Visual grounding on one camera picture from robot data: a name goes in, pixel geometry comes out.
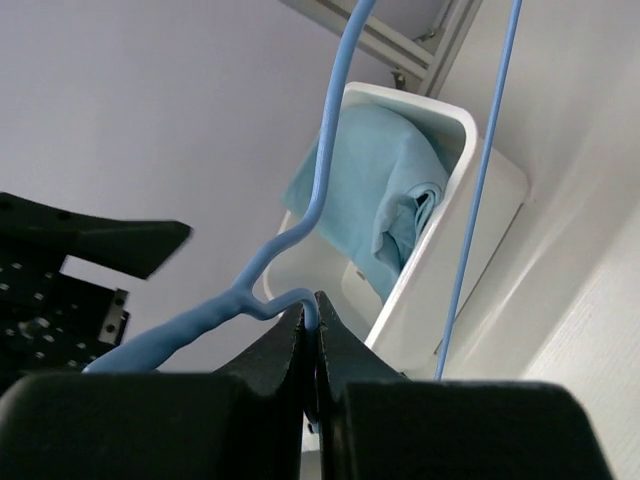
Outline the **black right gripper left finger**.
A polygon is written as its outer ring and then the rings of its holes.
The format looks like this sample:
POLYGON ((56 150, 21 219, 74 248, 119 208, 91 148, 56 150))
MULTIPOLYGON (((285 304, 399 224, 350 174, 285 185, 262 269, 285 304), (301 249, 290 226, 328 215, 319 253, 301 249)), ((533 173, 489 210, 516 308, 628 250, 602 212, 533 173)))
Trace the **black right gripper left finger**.
POLYGON ((1 475, 295 479, 303 344, 293 307, 212 373, 23 377, 1 398, 1 475))

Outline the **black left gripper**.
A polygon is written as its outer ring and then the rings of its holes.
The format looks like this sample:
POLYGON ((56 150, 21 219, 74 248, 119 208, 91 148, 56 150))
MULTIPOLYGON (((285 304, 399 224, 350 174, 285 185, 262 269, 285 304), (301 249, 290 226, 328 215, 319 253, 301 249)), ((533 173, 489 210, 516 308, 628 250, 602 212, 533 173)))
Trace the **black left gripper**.
MULTIPOLYGON (((148 279, 190 238, 175 220, 114 220, 1 194, 1 234, 148 279)), ((61 254, 1 252, 1 374, 81 371, 118 346, 128 292, 60 272, 61 254)))

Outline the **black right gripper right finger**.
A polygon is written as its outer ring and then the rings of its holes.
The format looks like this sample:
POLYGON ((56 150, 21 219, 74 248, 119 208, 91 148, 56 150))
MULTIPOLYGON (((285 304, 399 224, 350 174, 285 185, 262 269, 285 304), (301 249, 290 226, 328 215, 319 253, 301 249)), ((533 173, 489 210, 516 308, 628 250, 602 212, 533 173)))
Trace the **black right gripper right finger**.
POLYGON ((612 478, 587 414, 563 387, 412 381, 344 325, 325 293, 316 299, 323 478, 612 478))

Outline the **light blue trousers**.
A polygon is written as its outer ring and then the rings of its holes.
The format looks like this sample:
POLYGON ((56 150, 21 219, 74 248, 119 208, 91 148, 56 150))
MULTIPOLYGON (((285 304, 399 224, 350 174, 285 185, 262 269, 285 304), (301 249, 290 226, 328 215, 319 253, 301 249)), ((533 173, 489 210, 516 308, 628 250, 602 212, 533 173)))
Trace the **light blue trousers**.
POLYGON ((427 136, 378 105, 341 112, 318 233, 387 299, 449 175, 427 136))

